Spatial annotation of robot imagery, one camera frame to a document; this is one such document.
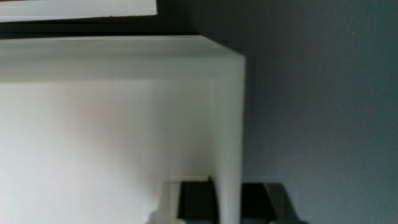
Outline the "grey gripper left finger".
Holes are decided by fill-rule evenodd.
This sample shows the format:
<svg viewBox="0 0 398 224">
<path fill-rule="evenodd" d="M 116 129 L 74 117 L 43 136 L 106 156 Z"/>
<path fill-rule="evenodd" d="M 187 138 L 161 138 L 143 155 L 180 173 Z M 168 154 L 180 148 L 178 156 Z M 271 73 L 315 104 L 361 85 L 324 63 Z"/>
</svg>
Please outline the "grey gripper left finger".
<svg viewBox="0 0 398 224">
<path fill-rule="evenodd" d="M 159 224 L 219 224 L 219 202 L 212 181 L 166 184 L 159 205 Z"/>
</svg>

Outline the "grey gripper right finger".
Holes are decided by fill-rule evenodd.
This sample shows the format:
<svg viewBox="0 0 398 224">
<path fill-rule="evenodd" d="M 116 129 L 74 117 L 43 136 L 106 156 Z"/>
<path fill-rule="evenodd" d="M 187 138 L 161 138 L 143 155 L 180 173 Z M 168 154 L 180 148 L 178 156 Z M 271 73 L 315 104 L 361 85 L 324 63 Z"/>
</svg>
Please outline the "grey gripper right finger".
<svg viewBox="0 0 398 224">
<path fill-rule="evenodd" d="M 242 185 L 242 224 L 310 224 L 299 218 L 282 183 Z"/>
</svg>

